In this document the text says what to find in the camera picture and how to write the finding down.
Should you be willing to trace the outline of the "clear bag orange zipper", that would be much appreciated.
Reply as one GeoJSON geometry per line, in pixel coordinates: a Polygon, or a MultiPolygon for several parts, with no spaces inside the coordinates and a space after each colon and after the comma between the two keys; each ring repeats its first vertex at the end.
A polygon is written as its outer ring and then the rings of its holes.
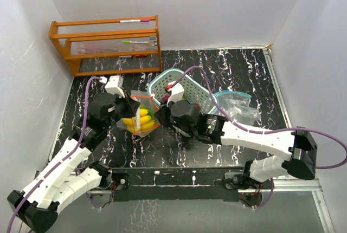
{"type": "Polygon", "coordinates": [[[155,117],[155,113],[159,108],[154,103],[153,94],[148,92],[132,90],[131,99],[140,103],[139,108],[135,112],[136,115],[131,118],[121,119],[117,122],[117,127],[121,130],[129,131],[134,136],[143,138],[160,125],[155,117]]]}

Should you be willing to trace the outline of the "yellow banana bunch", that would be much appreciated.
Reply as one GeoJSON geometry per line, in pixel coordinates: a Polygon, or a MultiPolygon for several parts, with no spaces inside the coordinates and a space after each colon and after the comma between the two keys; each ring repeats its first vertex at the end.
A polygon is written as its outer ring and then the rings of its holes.
{"type": "Polygon", "coordinates": [[[122,122],[126,125],[126,129],[131,133],[146,132],[153,129],[156,125],[154,112],[145,108],[140,108],[139,118],[122,118],[122,122]]]}

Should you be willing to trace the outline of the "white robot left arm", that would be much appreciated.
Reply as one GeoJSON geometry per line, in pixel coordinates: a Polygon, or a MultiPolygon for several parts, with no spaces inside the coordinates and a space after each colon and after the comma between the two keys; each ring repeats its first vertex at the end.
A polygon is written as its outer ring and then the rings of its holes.
{"type": "Polygon", "coordinates": [[[47,232],[59,213],[93,188],[106,189],[112,176],[108,167],[95,162],[68,181],[76,167],[106,139],[108,130],[122,118],[132,118],[140,103],[128,95],[98,94],[85,103],[84,114],[59,153],[44,170],[21,191],[13,190],[7,201],[13,211],[11,221],[19,218],[33,232],[47,232]]]}

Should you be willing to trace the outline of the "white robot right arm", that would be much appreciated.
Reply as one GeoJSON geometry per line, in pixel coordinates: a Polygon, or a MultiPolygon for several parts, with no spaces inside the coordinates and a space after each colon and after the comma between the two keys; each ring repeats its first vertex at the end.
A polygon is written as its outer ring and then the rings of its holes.
{"type": "Polygon", "coordinates": [[[163,127],[204,144],[238,145],[271,154],[263,160],[247,161],[241,173],[226,173],[223,184],[227,189],[256,188],[280,176],[302,180],[313,180],[316,176],[317,145],[310,132],[276,133],[242,127],[219,115],[202,114],[197,104],[185,100],[162,104],[155,117],[163,127]]]}

